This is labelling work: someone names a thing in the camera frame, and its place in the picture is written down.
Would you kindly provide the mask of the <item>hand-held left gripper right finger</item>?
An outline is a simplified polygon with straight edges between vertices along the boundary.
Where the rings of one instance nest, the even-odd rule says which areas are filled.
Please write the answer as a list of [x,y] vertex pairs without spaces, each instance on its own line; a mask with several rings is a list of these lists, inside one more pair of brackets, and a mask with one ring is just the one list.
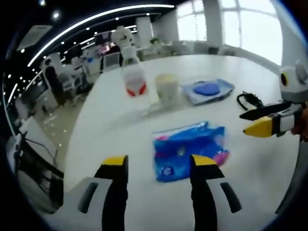
[[196,231],[253,231],[255,202],[243,185],[224,176],[206,156],[190,157]]

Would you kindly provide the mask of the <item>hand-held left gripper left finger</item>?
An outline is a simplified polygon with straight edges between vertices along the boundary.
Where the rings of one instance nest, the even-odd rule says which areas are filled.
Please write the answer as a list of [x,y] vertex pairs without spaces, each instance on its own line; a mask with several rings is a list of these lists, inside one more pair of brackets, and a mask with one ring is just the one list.
[[128,156],[105,159],[64,195],[64,231],[123,231],[128,199]]

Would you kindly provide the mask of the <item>person's right hand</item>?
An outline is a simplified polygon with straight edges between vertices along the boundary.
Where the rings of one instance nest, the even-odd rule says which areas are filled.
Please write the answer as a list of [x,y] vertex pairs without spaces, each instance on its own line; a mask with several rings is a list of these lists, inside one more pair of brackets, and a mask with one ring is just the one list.
[[291,129],[293,135],[299,135],[300,140],[308,142],[308,103],[294,113],[295,122]]

